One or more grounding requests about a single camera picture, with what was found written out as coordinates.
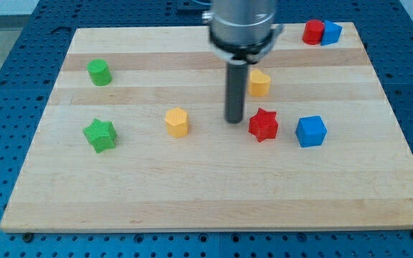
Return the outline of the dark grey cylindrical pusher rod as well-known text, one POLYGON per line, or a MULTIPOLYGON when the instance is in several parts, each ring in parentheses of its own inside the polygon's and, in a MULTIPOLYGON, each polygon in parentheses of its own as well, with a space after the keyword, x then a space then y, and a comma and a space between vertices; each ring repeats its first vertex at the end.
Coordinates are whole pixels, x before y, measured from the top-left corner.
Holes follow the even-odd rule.
POLYGON ((243 119, 247 78, 247 64, 227 64, 224 117, 228 123, 243 119))

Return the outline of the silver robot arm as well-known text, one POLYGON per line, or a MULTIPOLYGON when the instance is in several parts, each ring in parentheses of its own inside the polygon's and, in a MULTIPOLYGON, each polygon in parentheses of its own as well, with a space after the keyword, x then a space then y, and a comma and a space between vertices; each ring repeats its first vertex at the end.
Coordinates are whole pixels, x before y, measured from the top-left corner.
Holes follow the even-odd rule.
POLYGON ((226 63, 224 118, 240 123, 245 108, 250 65, 273 48, 283 25, 273 26, 276 0, 217 0, 201 15, 209 27, 209 43, 226 63))

